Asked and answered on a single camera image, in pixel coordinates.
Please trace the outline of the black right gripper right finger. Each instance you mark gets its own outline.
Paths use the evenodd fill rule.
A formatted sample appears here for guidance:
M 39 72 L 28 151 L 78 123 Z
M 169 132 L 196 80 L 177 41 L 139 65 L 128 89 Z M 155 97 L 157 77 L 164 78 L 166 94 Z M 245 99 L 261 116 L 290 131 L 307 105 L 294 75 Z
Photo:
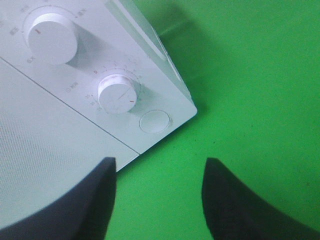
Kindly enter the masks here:
M 206 225 L 215 240 L 318 240 L 317 230 L 267 203 L 219 159 L 208 158 L 201 188 Z

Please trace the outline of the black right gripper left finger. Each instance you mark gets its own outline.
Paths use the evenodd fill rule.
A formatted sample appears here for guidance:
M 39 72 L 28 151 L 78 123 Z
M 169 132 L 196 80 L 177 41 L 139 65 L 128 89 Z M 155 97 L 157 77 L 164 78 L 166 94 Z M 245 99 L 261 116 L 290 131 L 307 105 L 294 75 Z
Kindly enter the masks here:
M 103 240 L 117 190 L 116 159 L 104 158 L 62 197 L 0 231 L 2 240 Z

